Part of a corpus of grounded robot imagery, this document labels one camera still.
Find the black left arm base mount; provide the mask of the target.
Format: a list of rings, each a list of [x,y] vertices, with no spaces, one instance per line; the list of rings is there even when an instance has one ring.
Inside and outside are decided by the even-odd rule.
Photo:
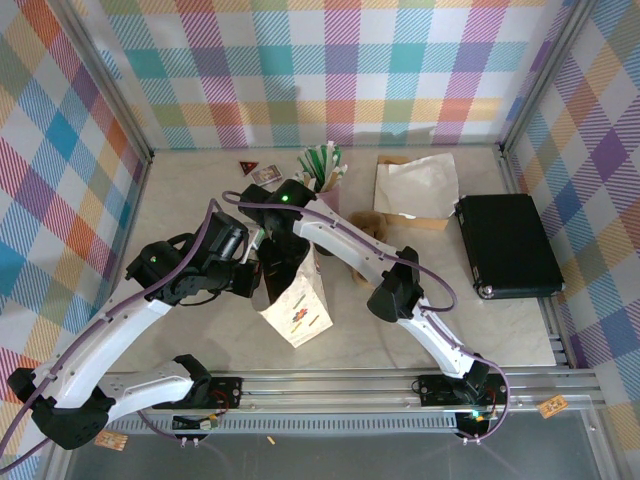
[[[214,376],[197,380],[187,396],[176,402],[164,402],[152,406],[152,409],[237,409],[242,396],[243,379],[241,377]]]

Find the wooden stirrer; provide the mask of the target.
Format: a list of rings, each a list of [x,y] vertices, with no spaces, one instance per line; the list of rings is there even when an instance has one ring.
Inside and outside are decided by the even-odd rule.
[[[326,184],[323,187],[323,192],[329,192],[333,190],[342,179],[346,171],[348,170],[347,165],[336,166],[330,173]]]

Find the white wrapped straw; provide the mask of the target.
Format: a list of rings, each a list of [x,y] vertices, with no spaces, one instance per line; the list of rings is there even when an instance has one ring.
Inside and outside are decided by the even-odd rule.
[[[328,141],[326,145],[321,148],[324,160],[324,178],[328,181],[331,173],[336,167],[336,162],[339,160],[339,150],[333,141]]]

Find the flat brown cardboard tray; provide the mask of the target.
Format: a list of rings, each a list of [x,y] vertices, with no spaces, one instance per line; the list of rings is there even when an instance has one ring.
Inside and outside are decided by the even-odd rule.
[[[411,159],[408,157],[398,155],[379,155],[377,160],[378,165],[404,165],[410,162]],[[383,213],[378,208],[375,210],[385,217],[388,225],[393,226],[443,231],[449,223],[448,218],[419,218],[405,214]]]

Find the small printed card packet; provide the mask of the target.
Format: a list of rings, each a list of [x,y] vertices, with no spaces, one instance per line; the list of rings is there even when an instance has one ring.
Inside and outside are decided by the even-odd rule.
[[[269,165],[259,170],[254,170],[250,176],[253,182],[260,187],[278,182],[282,179],[282,173],[276,165]]]

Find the small controller circuit board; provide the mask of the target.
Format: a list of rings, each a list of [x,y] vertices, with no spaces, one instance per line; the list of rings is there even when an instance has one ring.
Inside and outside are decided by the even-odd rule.
[[[473,439],[486,436],[497,426],[497,421],[489,412],[471,410],[469,412],[457,412],[456,435],[463,439]]]
[[[219,427],[220,418],[211,414],[205,417],[189,417],[174,415],[172,417],[173,430],[211,431]]]

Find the orange printed tag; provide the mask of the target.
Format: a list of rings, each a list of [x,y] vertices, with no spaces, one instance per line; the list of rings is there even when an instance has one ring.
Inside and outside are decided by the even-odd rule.
[[[568,401],[561,394],[555,395],[541,403],[536,408],[544,419],[549,419],[568,407]]]
[[[99,447],[122,452],[126,447],[127,441],[128,436],[126,434],[103,430],[95,437],[94,444]]]

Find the black hard case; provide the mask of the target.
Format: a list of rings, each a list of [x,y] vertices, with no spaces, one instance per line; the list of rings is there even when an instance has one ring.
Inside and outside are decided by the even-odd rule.
[[[467,195],[459,199],[454,213],[480,298],[548,298],[564,289],[531,196]]]

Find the brown cardboard cup carrier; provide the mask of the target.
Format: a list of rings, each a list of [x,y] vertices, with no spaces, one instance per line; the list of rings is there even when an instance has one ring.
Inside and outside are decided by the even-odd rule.
[[[348,221],[375,240],[385,243],[388,237],[388,225],[383,214],[375,211],[356,211],[349,215]],[[361,287],[374,289],[358,271],[350,268],[352,279]]]

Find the white printed paper bag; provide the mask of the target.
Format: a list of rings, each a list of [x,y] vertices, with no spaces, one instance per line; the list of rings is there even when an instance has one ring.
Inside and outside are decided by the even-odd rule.
[[[294,348],[329,329],[329,315],[315,245],[299,266],[292,284],[271,304],[262,269],[261,283],[252,296],[254,310]]]

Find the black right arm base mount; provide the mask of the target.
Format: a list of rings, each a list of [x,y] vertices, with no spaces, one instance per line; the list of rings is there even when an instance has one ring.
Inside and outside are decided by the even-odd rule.
[[[492,406],[506,403],[506,385],[499,374],[489,374],[477,385],[445,375],[421,375],[411,386],[426,406]]]

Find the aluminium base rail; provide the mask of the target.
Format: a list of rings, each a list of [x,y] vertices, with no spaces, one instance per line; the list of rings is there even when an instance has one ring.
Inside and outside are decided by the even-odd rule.
[[[206,377],[243,379],[236,413],[384,413],[407,411],[469,412],[499,414],[506,405],[514,411],[534,410],[561,394],[571,410],[599,408],[603,392],[594,373],[566,368],[516,368],[501,376],[506,385],[506,403],[492,406],[426,406],[412,390],[421,375],[438,375],[419,369],[355,370],[264,370],[211,372]]]

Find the aluminium frame post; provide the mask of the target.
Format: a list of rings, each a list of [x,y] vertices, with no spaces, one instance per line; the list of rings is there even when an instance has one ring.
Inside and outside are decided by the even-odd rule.
[[[139,126],[132,109],[126,103],[114,76],[107,68],[99,50],[91,39],[88,28],[74,8],[72,1],[51,0],[51,4],[56,4],[56,12],[60,22],[71,37],[71,41],[85,63],[90,76],[96,83],[98,90],[105,97],[107,104],[120,122],[132,146],[147,164],[152,164],[154,151]]]
[[[559,26],[556,27],[557,22],[552,24],[554,31],[552,42],[544,48],[542,55],[536,56],[535,75],[530,81],[527,95],[515,110],[513,119],[507,122],[508,129],[498,143],[503,154],[510,153],[524,134],[535,110],[553,83],[598,1],[571,0],[570,5],[565,8],[566,15]]]

